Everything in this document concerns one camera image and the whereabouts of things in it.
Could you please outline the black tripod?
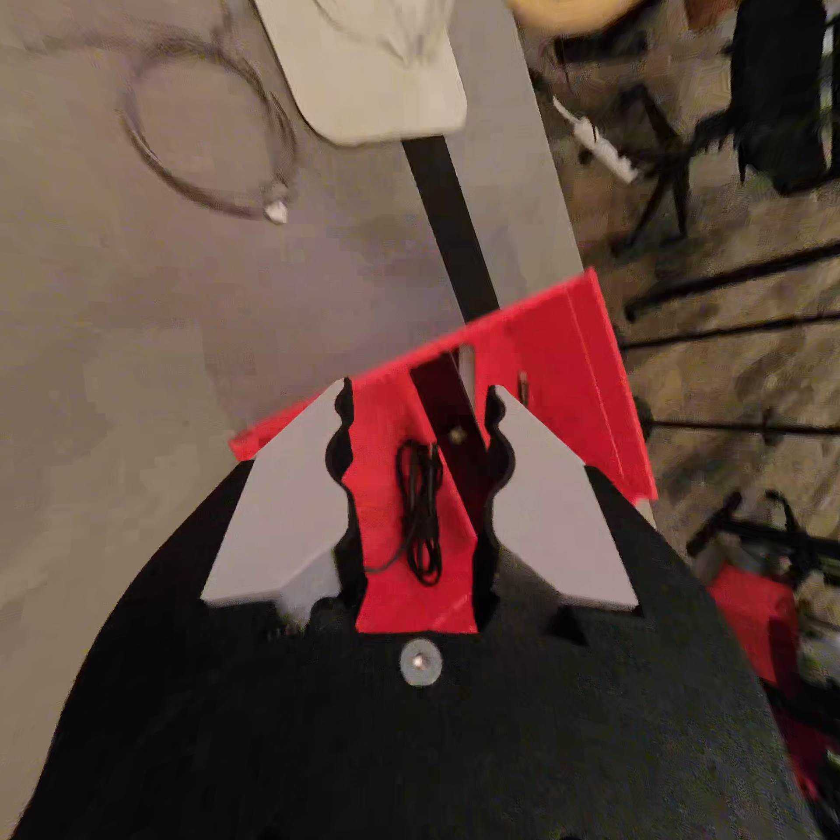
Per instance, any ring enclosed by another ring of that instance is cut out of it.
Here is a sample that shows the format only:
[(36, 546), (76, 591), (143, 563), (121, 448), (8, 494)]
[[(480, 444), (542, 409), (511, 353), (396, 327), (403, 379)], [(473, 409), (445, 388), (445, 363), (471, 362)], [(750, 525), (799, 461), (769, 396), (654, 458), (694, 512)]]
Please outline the black tripod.
[(673, 197), (677, 220), (677, 233), (663, 239), (661, 245), (675, 245), (686, 240), (688, 233), (688, 201), (690, 195), (690, 146), (670, 124), (664, 111), (645, 84), (638, 83), (623, 90), (617, 100), (619, 112), (625, 112), (640, 102), (656, 138), (652, 150), (630, 152), (629, 160), (640, 168), (644, 178), (655, 177), (656, 184), (635, 227), (627, 234), (611, 239), (610, 250), (614, 257), (630, 252), (642, 237), (666, 193)]

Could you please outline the black cable orange plugs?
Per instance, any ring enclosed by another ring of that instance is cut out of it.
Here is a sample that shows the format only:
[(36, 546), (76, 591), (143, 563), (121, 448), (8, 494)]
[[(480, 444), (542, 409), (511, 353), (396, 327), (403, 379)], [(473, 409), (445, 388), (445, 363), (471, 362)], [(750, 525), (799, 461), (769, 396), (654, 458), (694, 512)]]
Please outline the black cable orange plugs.
[(440, 546), (438, 492), (444, 480), (444, 464), (438, 444), (407, 439), (395, 456), (397, 489), (402, 502), (401, 541), (386, 562), (366, 564), (367, 575), (382, 574), (404, 559), (414, 578), (434, 587), (443, 574)]

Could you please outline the white power strip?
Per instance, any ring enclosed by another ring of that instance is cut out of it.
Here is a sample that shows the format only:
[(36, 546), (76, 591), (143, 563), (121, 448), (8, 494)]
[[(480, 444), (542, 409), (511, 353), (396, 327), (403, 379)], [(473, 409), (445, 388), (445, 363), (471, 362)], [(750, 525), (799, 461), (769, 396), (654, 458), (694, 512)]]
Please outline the white power strip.
[(634, 183), (639, 176), (639, 170), (625, 154), (618, 151), (596, 125), (584, 116), (576, 116), (555, 96), (552, 96), (552, 105), (570, 125), (572, 134), (583, 151), (601, 162), (619, 181), (627, 185)]

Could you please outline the white stand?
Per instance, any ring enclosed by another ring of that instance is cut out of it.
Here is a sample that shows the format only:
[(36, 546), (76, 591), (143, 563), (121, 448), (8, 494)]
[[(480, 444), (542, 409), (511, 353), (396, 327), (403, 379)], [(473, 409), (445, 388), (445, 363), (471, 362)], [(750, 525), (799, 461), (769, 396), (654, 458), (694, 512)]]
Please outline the white stand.
[(448, 38), (451, 1), (256, 1), (291, 95), (338, 146), (446, 135), (466, 92)]

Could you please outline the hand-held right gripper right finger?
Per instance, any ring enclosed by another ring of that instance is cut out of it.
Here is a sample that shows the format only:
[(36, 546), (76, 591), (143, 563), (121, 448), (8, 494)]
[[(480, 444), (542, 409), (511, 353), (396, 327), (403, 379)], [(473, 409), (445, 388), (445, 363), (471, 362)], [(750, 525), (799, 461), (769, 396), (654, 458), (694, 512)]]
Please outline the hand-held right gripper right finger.
[(639, 598), (583, 459), (502, 385), (488, 388), (485, 420), (488, 490), (472, 556), (477, 631), (499, 614), (504, 560), (553, 597), (549, 627), (575, 610), (637, 620)]

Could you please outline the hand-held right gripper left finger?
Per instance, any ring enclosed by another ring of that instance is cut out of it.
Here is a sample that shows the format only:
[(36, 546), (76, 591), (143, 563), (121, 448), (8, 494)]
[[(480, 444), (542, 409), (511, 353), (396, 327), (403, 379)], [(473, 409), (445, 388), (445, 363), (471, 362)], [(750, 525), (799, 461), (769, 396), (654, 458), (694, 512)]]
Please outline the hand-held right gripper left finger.
[(349, 378), (318, 396), (253, 458), (202, 591), (211, 607), (272, 604), (303, 627), (322, 599), (352, 609), (366, 587), (361, 528), (345, 476), (354, 461)]

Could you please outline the black stand pole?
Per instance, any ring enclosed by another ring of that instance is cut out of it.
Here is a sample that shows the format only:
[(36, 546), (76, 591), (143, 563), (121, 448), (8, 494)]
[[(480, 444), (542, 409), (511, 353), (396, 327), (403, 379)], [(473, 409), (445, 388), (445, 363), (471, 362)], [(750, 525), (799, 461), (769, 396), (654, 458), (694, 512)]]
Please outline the black stand pole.
[(625, 304), (624, 318), (634, 323), (638, 318), (670, 301), (693, 298), (708, 292), (762, 280), (838, 259), (838, 257), (839, 240), (835, 239), (824, 245), (792, 251), (761, 262), (728, 269), (712, 276), (659, 280), (644, 294)]
[(777, 446), (787, 437), (839, 439), (839, 426), (837, 425), (814, 426), (803, 423), (783, 423), (771, 409), (764, 411), (761, 419), (757, 421), (690, 421), (687, 419), (657, 419), (650, 405), (644, 400), (635, 397), (633, 402), (645, 441), (648, 441), (653, 432), (658, 430), (755, 435), (760, 437), (767, 447)]

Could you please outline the black office chair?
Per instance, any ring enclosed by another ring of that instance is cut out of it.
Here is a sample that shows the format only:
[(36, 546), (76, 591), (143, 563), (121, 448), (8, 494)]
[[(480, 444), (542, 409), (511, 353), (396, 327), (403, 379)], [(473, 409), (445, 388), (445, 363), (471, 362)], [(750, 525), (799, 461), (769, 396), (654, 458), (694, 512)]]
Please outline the black office chair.
[(729, 50), (730, 102), (695, 127), (692, 152), (732, 139), (740, 177), (765, 175), (782, 196), (838, 180), (838, 134), (826, 162), (821, 78), (829, 21), (824, 2), (744, 1)]

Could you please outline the red plastic bin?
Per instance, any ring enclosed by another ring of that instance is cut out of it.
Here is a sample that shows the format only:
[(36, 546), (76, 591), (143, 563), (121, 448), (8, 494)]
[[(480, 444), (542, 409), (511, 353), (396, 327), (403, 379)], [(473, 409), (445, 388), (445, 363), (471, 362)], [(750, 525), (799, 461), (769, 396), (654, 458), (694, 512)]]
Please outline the red plastic bin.
[(806, 801), (816, 804), (822, 795), (820, 768), (826, 751), (837, 746), (837, 735), (832, 719), (800, 675), (792, 589), (725, 565), (708, 591), (766, 692)]
[(421, 583), (402, 549), (389, 570), (369, 577), (358, 632), (478, 631), (474, 553), (491, 477), (487, 394), (501, 385), (518, 398), (522, 380), (528, 410), (552, 440), (598, 468), (631, 504), (656, 500), (624, 362), (588, 269), (354, 379), (347, 483), (364, 560), (385, 564), (403, 535), (398, 447), (437, 443), (443, 470), (435, 496), (439, 582)]

